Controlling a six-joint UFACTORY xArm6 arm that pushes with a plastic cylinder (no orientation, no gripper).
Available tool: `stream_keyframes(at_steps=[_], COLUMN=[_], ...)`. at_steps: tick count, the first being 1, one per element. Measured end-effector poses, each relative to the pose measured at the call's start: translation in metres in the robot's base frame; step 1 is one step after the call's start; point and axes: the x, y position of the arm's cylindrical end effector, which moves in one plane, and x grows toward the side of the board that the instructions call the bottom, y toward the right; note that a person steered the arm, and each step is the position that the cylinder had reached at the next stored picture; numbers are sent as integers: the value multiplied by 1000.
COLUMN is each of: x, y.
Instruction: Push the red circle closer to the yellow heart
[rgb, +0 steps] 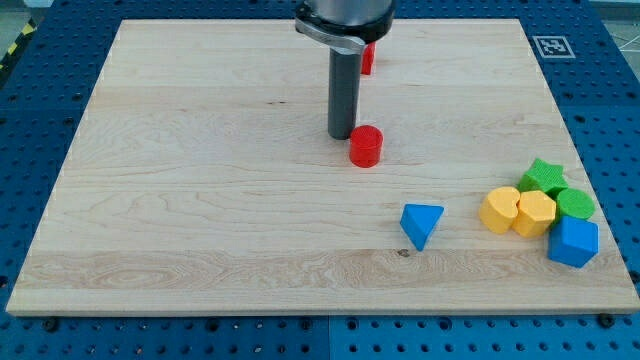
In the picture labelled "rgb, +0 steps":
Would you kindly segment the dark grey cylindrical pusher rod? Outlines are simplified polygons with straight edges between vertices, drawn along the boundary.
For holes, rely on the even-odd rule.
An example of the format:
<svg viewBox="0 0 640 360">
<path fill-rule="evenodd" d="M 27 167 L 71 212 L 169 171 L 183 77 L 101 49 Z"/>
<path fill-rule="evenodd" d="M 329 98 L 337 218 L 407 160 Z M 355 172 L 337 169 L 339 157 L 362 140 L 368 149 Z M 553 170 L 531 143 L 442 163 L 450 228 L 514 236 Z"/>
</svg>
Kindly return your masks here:
<svg viewBox="0 0 640 360">
<path fill-rule="evenodd" d="M 360 54 L 329 54 L 328 133 L 337 140 L 350 137 L 355 128 L 361 72 Z"/>
</svg>

